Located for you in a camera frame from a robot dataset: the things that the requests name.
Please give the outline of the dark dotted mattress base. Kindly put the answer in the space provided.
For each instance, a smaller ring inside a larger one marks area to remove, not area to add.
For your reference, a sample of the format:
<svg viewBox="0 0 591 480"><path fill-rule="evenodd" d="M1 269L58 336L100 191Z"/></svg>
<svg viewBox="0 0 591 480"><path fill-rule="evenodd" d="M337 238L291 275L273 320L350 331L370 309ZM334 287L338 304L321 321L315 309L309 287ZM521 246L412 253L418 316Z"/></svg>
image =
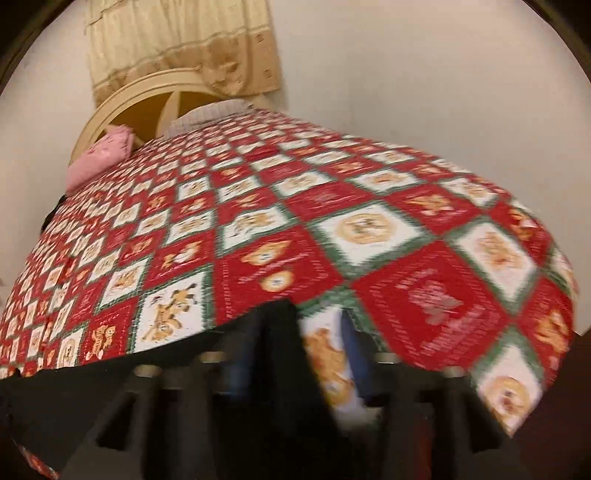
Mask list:
<svg viewBox="0 0 591 480"><path fill-rule="evenodd" d="M533 479L591 479L590 334L577 335L556 381L514 439Z"/></svg>

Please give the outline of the beige window curtain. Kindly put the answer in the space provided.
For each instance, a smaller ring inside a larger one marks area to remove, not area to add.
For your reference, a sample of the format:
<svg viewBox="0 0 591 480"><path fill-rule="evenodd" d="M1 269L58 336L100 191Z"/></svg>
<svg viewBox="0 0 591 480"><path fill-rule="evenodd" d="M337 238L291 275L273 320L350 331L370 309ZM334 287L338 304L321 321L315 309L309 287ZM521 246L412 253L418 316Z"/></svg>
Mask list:
<svg viewBox="0 0 591 480"><path fill-rule="evenodd" d="M226 97L281 86L265 1L89 1L84 33L96 104L139 78L180 68Z"/></svg>

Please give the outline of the pink folded blanket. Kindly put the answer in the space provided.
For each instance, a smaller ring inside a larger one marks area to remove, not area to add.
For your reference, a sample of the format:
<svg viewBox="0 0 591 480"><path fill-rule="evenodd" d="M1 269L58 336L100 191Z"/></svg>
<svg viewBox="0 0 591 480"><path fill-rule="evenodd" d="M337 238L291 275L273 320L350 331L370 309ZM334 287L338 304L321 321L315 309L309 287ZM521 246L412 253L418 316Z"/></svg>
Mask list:
<svg viewBox="0 0 591 480"><path fill-rule="evenodd" d="M130 157L134 133L126 125L119 125L95 142L68 168L65 193L73 194L97 175Z"/></svg>

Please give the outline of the red teddy bear bedspread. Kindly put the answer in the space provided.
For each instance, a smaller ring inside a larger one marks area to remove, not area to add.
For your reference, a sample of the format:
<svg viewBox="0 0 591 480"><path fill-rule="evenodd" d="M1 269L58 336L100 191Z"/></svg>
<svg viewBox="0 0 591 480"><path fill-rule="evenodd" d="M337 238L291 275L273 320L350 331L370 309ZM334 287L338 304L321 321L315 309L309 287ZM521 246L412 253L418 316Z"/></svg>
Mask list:
<svg viewBox="0 0 591 480"><path fill-rule="evenodd" d="M381 479L382 415L356 390L342 310L408 365L462 368L514 442L570 348L576 298L570 262L502 187L252 110L151 140L67 195L8 298L1 381L161 347L287 299L297 323L266 324L245 399L214 403L214 479ZM3 478L64 469L1 427Z"/></svg>

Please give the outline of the black clothing heap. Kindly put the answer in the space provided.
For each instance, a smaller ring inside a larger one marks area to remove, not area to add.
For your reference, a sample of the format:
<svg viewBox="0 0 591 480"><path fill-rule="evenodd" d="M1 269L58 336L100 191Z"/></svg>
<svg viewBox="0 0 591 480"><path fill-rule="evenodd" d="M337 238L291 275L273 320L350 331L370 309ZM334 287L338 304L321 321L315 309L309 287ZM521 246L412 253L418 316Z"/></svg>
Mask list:
<svg viewBox="0 0 591 480"><path fill-rule="evenodd" d="M43 232L47 229L47 227L49 226L50 222L53 220L53 218L55 217L56 213L58 212L58 210L60 209L60 207L63 205L63 203L67 200L67 195L62 195L57 204L55 205L55 207L47 214L47 216L44 218L42 226L40 228L40 235L43 234Z"/></svg>

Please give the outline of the black pants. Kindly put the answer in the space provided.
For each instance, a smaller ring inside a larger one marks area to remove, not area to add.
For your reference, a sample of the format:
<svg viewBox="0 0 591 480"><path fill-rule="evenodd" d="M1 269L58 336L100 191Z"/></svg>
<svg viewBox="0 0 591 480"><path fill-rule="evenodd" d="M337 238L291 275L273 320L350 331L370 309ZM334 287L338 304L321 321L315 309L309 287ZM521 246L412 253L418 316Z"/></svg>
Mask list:
<svg viewBox="0 0 591 480"><path fill-rule="evenodd" d="M78 367L43 369L31 377L1 381L1 427L23 447L60 472L100 412L138 365L184 366L242 326L243 319L135 354Z"/></svg>

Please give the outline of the striped pillow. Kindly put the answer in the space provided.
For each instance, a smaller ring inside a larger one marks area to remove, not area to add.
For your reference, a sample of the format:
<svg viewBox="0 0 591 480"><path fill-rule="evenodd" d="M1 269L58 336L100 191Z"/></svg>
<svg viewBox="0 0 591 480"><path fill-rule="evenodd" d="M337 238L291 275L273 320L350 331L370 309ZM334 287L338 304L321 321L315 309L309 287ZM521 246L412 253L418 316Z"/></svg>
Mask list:
<svg viewBox="0 0 591 480"><path fill-rule="evenodd" d="M252 102L243 99L230 99L205 104L190 110L173 120L164 131L164 138L172 138L214 122L225 117L242 114L253 109Z"/></svg>

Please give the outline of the cream wooden headboard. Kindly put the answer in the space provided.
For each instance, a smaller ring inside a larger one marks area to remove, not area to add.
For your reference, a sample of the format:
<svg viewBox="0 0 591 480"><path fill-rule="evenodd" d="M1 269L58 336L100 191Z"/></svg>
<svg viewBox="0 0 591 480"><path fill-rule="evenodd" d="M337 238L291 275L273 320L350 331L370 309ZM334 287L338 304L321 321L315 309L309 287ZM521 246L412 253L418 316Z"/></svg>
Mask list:
<svg viewBox="0 0 591 480"><path fill-rule="evenodd" d="M75 162L99 138L118 125L130 127L135 145L162 136L170 124L190 110L224 101L194 69L159 71L120 88L101 103L85 124L71 152Z"/></svg>

